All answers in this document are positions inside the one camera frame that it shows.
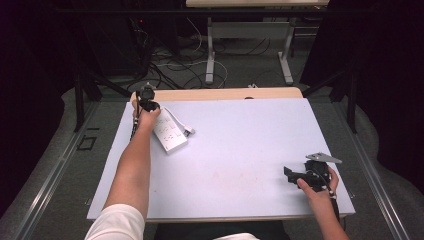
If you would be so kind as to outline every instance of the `white desk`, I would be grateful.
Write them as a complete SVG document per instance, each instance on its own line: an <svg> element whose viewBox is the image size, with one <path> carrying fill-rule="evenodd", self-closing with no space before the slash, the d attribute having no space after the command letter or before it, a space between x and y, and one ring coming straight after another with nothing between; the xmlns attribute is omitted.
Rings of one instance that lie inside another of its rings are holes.
<svg viewBox="0 0 424 240"><path fill-rule="evenodd" d="M269 89L271 93L278 90L281 89ZM255 92L266 91L247 89L244 96L255 97ZM209 96L206 99L215 96L208 95L209 90L181 92L187 93L187 97L192 95L191 99L199 94ZM232 91L212 92L220 96ZM152 136L147 221L269 220L312 216L304 193L288 183L283 173L284 166L304 172L307 154L330 154L307 99L160 101L160 104L168 107L181 122L194 127L196 133L189 138L187 146L171 155L167 155ZM132 111L132 106L127 104L88 219L98 217L107 198L119 157L129 142ZM330 166L337 172L334 164ZM342 179L337 194L340 214L355 213Z"/></svg>
<svg viewBox="0 0 424 240"><path fill-rule="evenodd" d="M195 8L234 8L234 7L299 7L326 6L329 0L187 0L187 7ZM290 22L212 22L208 18L208 63L206 67L207 84L213 83L215 52L213 38L270 38L285 39L283 51L278 52L284 81L293 84L293 78L287 63L287 54L293 38L296 19Z"/></svg>

